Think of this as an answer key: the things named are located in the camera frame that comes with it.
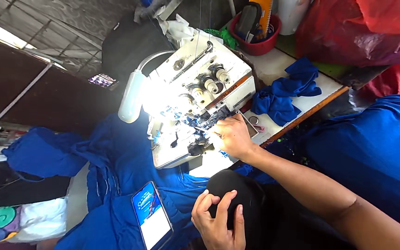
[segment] metal ring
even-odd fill
[[[251,122],[251,124],[253,124],[253,125],[257,125],[257,124],[259,123],[259,119],[258,119],[257,116],[251,116],[251,117],[248,119],[248,121]]]

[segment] yellow ruler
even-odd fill
[[[266,33],[268,32],[269,19],[271,18],[272,0],[249,0],[249,1],[260,4],[260,7],[262,8],[262,16],[260,18],[259,27],[262,29],[263,33],[261,36],[258,36],[258,38],[259,39],[265,38]]]

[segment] hand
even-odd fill
[[[213,132],[211,138],[214,146],[242,161],[259,147],[251,141],[248,127],[241,114],[218,121],[209,131]],[[214,133],[221,134],[222,138],[215,136]]]
[[[222,200],[220,197],[209,194],[205,190],[199,195],[192,209],[191,221],[200,231],[204,245],[208,250],[244,250],[245,226],[243,220],[243,206],[238,205],[234,217],[234,230],[228,230],[228,208],[231,200],[237,195],[236,190],[227,192]],[[217,206],[216,218],[211,218],[208,208],[211,204]]]

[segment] red basket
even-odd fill
[[[279,35],[279,31],[281,30],[282,26],[282,22],[279,17],[276,15],[271,15],[269,23],[272,24],[275,32],[270,38],[261,43],[250,44],[245,42],[234,33],[234,28],[236,27],[236,24],[240,19],[240,15],[241,14],[236,15],[234,20],[232,20],[231,25],[229,26],[229,32],[239,42],[239,48],[252,56],[261,56],[271,51],[275,46],[275,41],[277,40],[277,36]]]

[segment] sewing machine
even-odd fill
[[[175,167],[214,150],[211,135],[195,127],[209,129],[240,112],[255,92],[249,65],[214,37],[193,37],[149,74],[141,92],[155,167]],[[247,126],[251,137],[258,134]]]

